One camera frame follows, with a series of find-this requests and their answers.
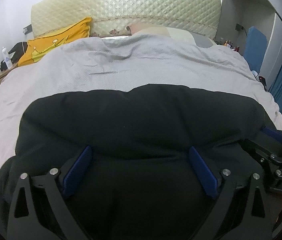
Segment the black puffer jacket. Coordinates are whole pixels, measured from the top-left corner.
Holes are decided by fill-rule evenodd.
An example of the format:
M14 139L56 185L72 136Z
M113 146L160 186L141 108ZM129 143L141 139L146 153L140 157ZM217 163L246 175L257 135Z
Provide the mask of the black puffer jacket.
M5 239L271 239L244 237L253 158L243 142L275 130L246 96L174 85L68 92L23 113L15 155L0 169ZM92 150L70 196L62 166ZM218 180L208 196L194 147Z

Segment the black device with red light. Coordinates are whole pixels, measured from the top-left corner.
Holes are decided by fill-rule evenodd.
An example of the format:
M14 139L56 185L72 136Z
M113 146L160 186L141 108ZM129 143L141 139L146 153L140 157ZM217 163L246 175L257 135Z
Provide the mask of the black device with red light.
M267 90L266 79L264 77L262 77L262 76L258 76L258 80L263 85L264 89Z

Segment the blue folding chair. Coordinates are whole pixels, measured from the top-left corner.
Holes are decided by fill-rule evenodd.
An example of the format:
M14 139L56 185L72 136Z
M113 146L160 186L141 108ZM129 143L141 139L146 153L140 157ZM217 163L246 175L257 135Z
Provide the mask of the blue folding chair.
M254 70L257 73L260 72L266 49L266 36L255 26L251 26L247 33L246 45L243 54L250 70Z

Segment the small items on shelf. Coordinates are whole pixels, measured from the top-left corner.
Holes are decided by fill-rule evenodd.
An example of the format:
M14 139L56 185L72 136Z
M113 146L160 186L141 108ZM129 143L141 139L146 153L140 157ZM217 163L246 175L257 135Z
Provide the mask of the small items on shelf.
M240 47L239 46L234 46L234 43L230 40L225 40L223 37L219 39L219 45L225 46L230 48L232 51L239 52Z

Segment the wooden nightstand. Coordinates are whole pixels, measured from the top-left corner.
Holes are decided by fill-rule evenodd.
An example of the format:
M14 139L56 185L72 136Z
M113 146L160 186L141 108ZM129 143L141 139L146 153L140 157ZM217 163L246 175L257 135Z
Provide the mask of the wooden nightstand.
M13 66L10 69L7 69L0 74L0 84L2 83L3 79L14 69L18 67L18 63L13 64Z

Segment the light grey duvet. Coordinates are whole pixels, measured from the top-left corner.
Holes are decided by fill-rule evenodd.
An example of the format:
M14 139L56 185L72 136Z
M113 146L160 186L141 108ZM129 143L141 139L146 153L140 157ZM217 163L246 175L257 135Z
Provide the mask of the light grey duvet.
M0 85L0 168L14 155L22 114L36 99L57 93L146 84L184 85L239 94L260 103L282 131L273 96L231 49L209 48L169 37L140 34L113 40L82 38L53 49L39 62L11 71Z

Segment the yellow crown pillow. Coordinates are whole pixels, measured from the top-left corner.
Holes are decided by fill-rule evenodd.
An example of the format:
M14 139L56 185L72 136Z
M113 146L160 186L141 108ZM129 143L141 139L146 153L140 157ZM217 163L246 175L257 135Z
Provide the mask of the yellow crown pillow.
M21 67L37 63L54 48L68 44L80 38L89 37L91 29L90 24L92 23L92 20L93 19L91 17L86 17L73 25L49 33L46 36L28 40L27 50L19 59L18 66Z

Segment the white plastic bottle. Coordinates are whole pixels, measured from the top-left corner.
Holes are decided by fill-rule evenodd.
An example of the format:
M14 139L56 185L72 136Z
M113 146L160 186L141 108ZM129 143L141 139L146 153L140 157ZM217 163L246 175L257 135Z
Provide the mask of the white plastic bottle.
M8 69L13 67L12 61L10 59L9 53L5 47L2 48L3 59Z

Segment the grey white wardrobe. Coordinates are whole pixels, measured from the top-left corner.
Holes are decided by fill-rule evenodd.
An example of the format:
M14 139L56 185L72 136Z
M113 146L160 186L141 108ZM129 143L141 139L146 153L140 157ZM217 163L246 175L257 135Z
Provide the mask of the grey white wardrobe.
M222 0L215 36L218 42L232 41L243 54L251 27L266 37L265 55L258 72L271 87L282 65L282 0Z

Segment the cream quilted headboard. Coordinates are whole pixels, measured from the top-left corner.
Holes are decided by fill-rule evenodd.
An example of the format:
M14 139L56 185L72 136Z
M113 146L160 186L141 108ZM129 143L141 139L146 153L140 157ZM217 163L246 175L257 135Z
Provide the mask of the cream quilted headboard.
M31 25L40 37L91 17L92 36L123 36L145 23L214 38L220 14L220 0L42 0L31 7Z

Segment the wall power socket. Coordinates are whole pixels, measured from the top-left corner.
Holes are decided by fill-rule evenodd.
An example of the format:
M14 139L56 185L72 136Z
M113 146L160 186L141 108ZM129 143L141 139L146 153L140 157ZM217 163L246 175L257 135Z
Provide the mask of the wall power socket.
M33 31L33 28L32 28L31 24L23 28L24 35L27 35L27 34L31 33L32 31Z

